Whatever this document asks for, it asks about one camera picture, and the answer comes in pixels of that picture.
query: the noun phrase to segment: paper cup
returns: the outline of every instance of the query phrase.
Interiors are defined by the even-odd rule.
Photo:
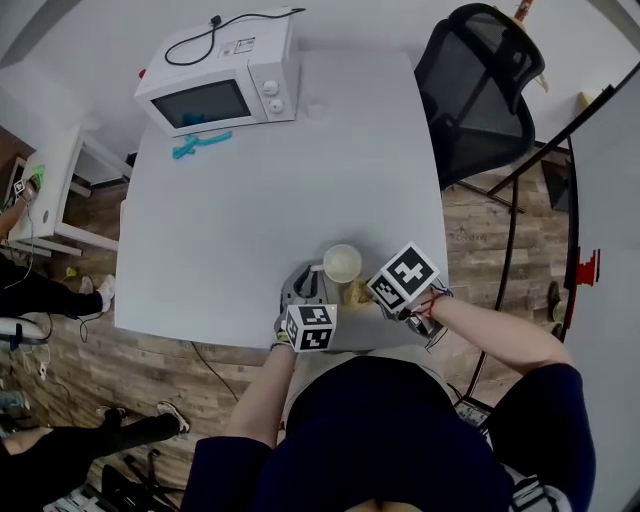
[[[332,281],[339,284],[350,283],[360,275],[362,256],[350,245],[334,245],[325,253],[322,268]]]

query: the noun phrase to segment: microwave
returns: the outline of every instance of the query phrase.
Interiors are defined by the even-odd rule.
[[[277,16],[290,11],[260,13]],[[247,17],[221,27],[214,32],[210,54],[192,65],[169,64],[165,54],[181,41],[211,30],[211,25],[171,35],[144,72],[136,101],[171,137],[294,120],[300,60],[293,18]],[[178,45],[171,51],[171,60],[193,62],[210,47],[211,35],[199,37]]]

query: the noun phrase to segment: navy blue shirt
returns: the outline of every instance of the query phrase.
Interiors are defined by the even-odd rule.
[[[424,512],[506,511],[514,483],[502,464],[587,509],[595,456],[574,368],[523,377],[489,431],[494,450],[418,366],[358,357],[300,395],[275,450],[239,437],[199,441],[182,510],[344,512],[376,499]]]

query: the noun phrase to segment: black cable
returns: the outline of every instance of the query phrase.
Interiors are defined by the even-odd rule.
[[[171,64],[172,66],[193,66],[194,64],[197,64],[198,62],[202,62],[209,55],[211,55],[211,52],[213,51],[213,48],[216,45],[216,31],[220,30],[221,28],[226,27],[227,25],[229,25],[230,23],[233,23],[234,21],[238,21],[239,19],[249,18],[249,17],[266,18],[266,19],[269,19],[269,20],[277,20],[277,19],[280,19],[280,18],[286,18],[287,16],[292,16],[293,14],[297,14],[297,13],[303,12],[303,11],[306,11],[306,9],[303,9],[303,8],[300,8],[300,7],[296,7],[295,9],[291,9],[291,11],[288,12],[288,13],[279,14],[277,16],[272,16],[272,15],[269,15],[269,14],[241,14],[240,16],[236,16],[235,18],[232,18],[229,21],[225,21],[222,24],[221,24],[222,18],[220,18],[220,16],[214,16],[213,18],[211,18],[211,21],[210,21],[211,30],[207,30],[206,32],[203,32],[202,34],[198,34],[197,36],[193,36],[193,37],[190,37],[188,39],[184,39],[184,40],[174,44],[164,54],[164,60],[167,61],[167,63]],[[199,59],[193,60],[191,62],[177,62],[177,61],[171,60],[169,58],[169,54],[173,50],[175,50],[178,46],[182,46],[183,44],[190,43],[191,41],[195,41],[195,40],[200,39],[201,37],[205,37],[205,36],[207,36],[209,34],[211,34],[211,46],[209,46],[209,49],[207,50],[207,53],[205,53]]]
[[[229,393],[231,393],[233,395],[233,398],[236,399],[236,402],[238,402],[238,397],[236,396],[236,394],[233,392],[233,389],[231,389],[231,386],[229,386],[229,384],[227,384],[227,381],[224,380],[222,377],[220,377],[220,374],[215,371],[213,368],[211,368],[211,365],[209,365],[209,363],[207,363],[207,361],[205,361],[204,357],[202,357],[202,354],[200,354],[200,351],[198,350],[198,347],[196,347],[196,344],[192,341],[191,342],[191,346],[193,347],[193,350],[196,351],[196,354],[198,354],[198,357],[200,358],[200,361],[202,361],[204,363],[204,365],[209,368],[209,370],[211,370],[211,372],[218,377],[218,379],[220,380],[220,382],[222,382],[227,389],[229,390]]]
[[[51,337],[51,333],[53,332],[53,319],[51,318],[51,315],[49,313],[47,313],[47,316],[49,317],[49,332],[44,338],[42,338],[42,341],[47,341]]]
[[[87,324],[89,322],[92,322],[93,320],[97,320],[98,318],[100,318],[102,315],[104,315],[104,312],[100,312],[100,314],[98,316],[94,316],[93,318],[88,318],[88,319],[84,319],[84,318],[80,318],[79,316],[72,316],[72,315],[65,315],[67,318],[71,318],[71,320],[79,320],[80,321],[80,339],[82,340],[82,343],[88,343],[89,340],[89,328],[87,327]]]
[[[449,386],[451,389],[453,389],[453,392],[456,394],[456,396],[458,397],[458,400],[462,400],[462,393],[460,393],[460,391],[458,391],[454,386],[452,386],[451,384],[449,384],[447,382],[447,386]]]
[[[67,386],[65,386],[61,382],[58,382],[58,377],[56,377],[56,380],[49,380],[49,382],[51,382],[51,384],[54,384],[56,386],[60,386],[62,389],[64,389],[67,392],[67,409],[68,409],[67,412],[69,413],[69,421],[71,422],[71,426],[75,427],[76,424],[73,422],[73,415],[71,414],[71,404],[75,405],[75,403],[71,399],[71,391],[69,391],[69,388],[67,388]]]

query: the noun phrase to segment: wooden floor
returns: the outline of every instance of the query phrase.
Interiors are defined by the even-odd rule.
[[[470,182],[488,189],[509,171],[485,173]],[[510,197],[510,191],[505,192],[505,197]],[[117,237],[119,205],[125,196],[126,185],[119,185],[95,192],[88,201],[73,197],[66,215],[76,225]],[[460,187],[447,190],[443,202],[451,287],[459,298],[493,307],[507,242],[508,212]],[[504,310],[549,329],[546,291],[552,279],[563,278],[568,218],[550,209],[539,167],[521,179],[520,204],[527,211],[519,216]],[[116,259],[113,253],[91,248],[81,258],[57,255],[49,268],[52,278],[61,280],[67,266],[77,268],[80,276],[91,276],[99,285],[105,274],[115,272]],[[80,277],[65,282],[77,290]],[[39,321],[45,328],[48,326],[46,316]],[[154,415],[160,400],[173,402],[188,417],[192,431],[184,438],[157,446],[162,453],[156,464],[157,474],[164,484],[183,487],[196,441],[222,431],[234,407],[233,397],[198,359],[196,348],[189,342],[116,329],[112,311],[88,322],[86,327],[88,337],[83,342],[78,321],[54,319],[46,382],[35,374],[36,361],[48,358],[46,348],[37,348],[29,355],[18,351],[10,356],[7,348],[1,347],[0,373],[5,382],[26,391],[33,414],[43,425],[95,427],[99,423],[95,409],[100,405],[123,406],[134,417],[140,417]],[[211,341],[215,342],[214,332]],[[238,395],[266,357],[261,350],[201,344],[195,347]],[[449,333],[434,353],[443,363],[446,379],[464,390],[478,351]],[[25,362],[30,374],[25,371]],[[493,404],[516,378],[499,363],[489,361],[474,396]],[[148,447],[131,451],[141,461],[147,452]],[[97,461],[90,479],[98,487],[101,468],[106,463],[124,471],[121,455]]]

